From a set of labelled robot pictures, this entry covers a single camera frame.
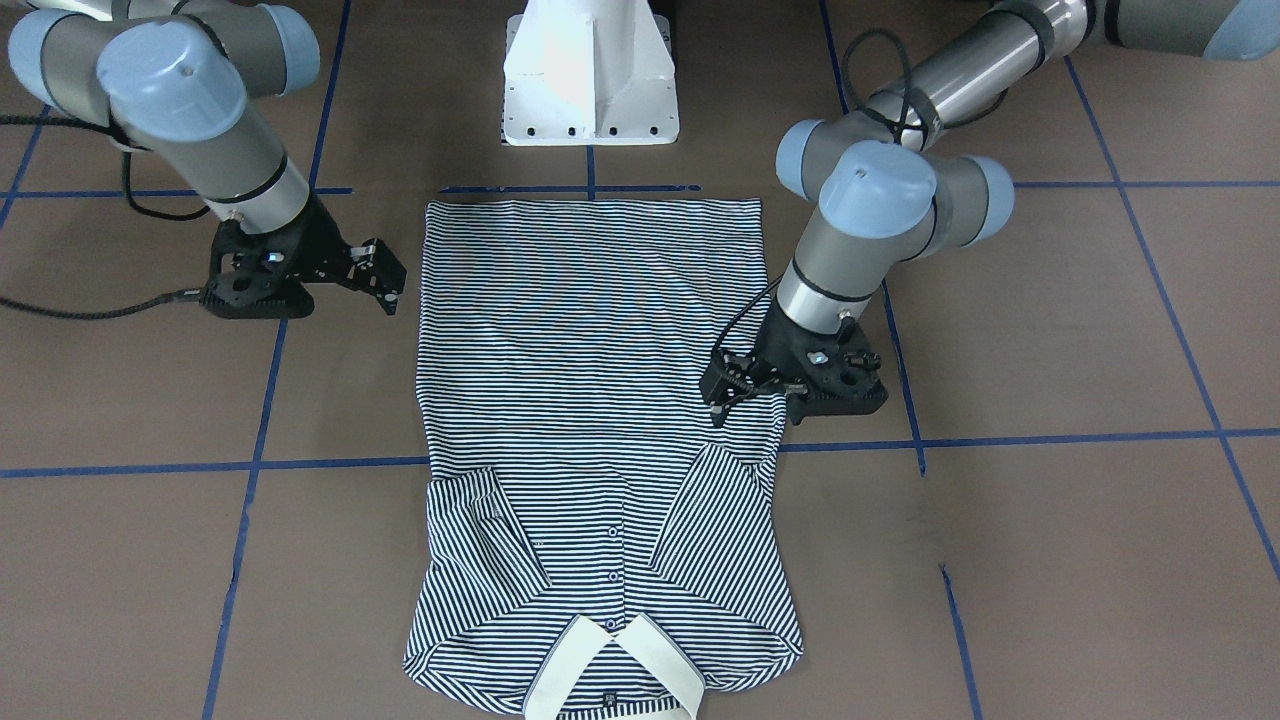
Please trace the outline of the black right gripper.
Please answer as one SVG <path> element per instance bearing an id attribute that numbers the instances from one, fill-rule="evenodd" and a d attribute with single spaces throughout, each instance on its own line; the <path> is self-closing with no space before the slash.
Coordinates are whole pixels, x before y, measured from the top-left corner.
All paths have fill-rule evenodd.
<path id="1" fill-rule="evenodd" d="M 250 234 L 225 219 L 215 232 L 202 306 L 223 319 L 301 319 L 315 309 L 307 283 L 333 283 L 375 299 L 394 316 L 406 269 L 379 238 L 348 245 L 330 213 L 312 195 L 279 229 Z"/>

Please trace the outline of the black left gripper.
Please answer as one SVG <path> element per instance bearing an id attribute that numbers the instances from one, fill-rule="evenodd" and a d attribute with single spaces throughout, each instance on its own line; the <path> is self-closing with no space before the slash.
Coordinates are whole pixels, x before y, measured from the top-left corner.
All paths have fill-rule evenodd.
<path id="1" fill-rule="evenodd" d="M 771 395 L 785 396 L 794 425 L 809 416 L 869 415 L 888 397 L 881 365 L 851 316 L 841 316 L 833 334 L 820 334 L 771 307 L 750 354 L 710 351 L 700 395 L 714 428 L 724 427 L 731 407 Z"/>

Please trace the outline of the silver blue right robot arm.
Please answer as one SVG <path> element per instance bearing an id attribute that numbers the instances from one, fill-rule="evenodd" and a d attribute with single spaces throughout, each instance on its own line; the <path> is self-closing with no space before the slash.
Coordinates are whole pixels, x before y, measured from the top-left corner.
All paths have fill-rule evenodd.
<path id="1" fill-rule="evenodd" d="M 294 9 L 233 1 L 26 1 L 12 72 L 52 126 L 106 135 L 127 158 L 166 161 L 218 218 L 207 279 L 155 305 L 196 301 L 224 319 L 298 319 L 311 283 L 394 314 L 406 270 L 381 240 L 347 243 L 312 182 L 256 108 L 307 88 L 319 41 Z"/>

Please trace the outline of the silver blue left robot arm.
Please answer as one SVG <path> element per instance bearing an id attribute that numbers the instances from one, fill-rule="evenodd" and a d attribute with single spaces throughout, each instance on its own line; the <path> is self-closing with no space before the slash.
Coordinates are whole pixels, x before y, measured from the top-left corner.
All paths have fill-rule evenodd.
<path id="1" fill-rule="evenodd" d="M 933 158 L 938 138 L 989 115 L 1023 77 L 1088 44 L 1252 61 L 1277 49 L 1275 1 L 997 1 L 925 60 L 886 28 L 861 32 L 838 70 L 849 111 L 801 120 L 774 170 L 814 204 L 753 348 L 713 343 L 700 382 L 713 427 L 782 396 L 792 424 L 868 415 L 887 397 L 861 314 L 890 269 L 979 243 L 1012 214 L 1009 172 L 988 158 Z"/>

